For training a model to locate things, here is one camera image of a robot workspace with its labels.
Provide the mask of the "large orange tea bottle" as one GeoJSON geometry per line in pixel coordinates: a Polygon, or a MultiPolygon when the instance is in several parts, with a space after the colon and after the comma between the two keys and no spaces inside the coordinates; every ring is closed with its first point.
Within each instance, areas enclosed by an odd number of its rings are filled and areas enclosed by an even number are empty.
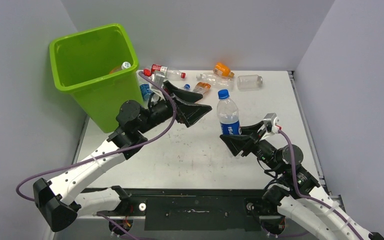
{"type": "Polygon", "coordinates": [[[125,69],[128,69],[131,67],[131,64],[128,62],[128,61],[125,61],[123,62],[121,65],[113,68],[109,73],[110,74],[113,74],[113,73],[116,73],[116,72],[119,72],[119,71],[122,71],[122,70],[125,70],[125,69]]]}

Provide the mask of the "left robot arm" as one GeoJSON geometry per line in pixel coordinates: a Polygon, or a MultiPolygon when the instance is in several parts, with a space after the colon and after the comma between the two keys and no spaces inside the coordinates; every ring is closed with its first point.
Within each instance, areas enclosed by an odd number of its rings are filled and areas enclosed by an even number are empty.
{"type": "Polygon", "coordinates": [[[34,182],[34,203],[53,232],[66,229],[84,215],[102,211],[124,215],[129,210],[129,196],[122,187],[92,189],[90,184],[149,144],[146,132],[165,121],[191,127],[212,110],[210,105],[200,104],[202,94],[168,81],[161,92],[163,98],[149,108],[135,100],[125,101],[116,116],[118,127],[94,152],[52,179],[34,182]]]}

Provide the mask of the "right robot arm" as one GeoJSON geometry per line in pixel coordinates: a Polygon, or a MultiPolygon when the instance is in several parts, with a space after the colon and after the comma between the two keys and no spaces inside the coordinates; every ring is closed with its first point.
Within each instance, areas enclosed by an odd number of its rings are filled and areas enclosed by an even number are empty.
{"type": "Polygon", "coordinates": [[[301,161],[303,154],[279,125],[247,126],[248,135],[222,134],[232,155],[253,154],[272,177],[262,196],[261,211],[289,218],[320,240],[382,240],[353,220],[325,191],[301,161]]]}

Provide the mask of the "blue label blue cap bottle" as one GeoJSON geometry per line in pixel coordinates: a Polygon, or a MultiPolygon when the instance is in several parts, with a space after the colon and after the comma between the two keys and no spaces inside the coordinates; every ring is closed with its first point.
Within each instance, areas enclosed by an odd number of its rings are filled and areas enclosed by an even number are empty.
{"type": "Polygon", "coordinates": [[[217,93],[219,102],[217,104],[217,117],[223,135],[240,135],[242,133],[239,108],[231,99],[227,89],[221,89],[217,93]]]}

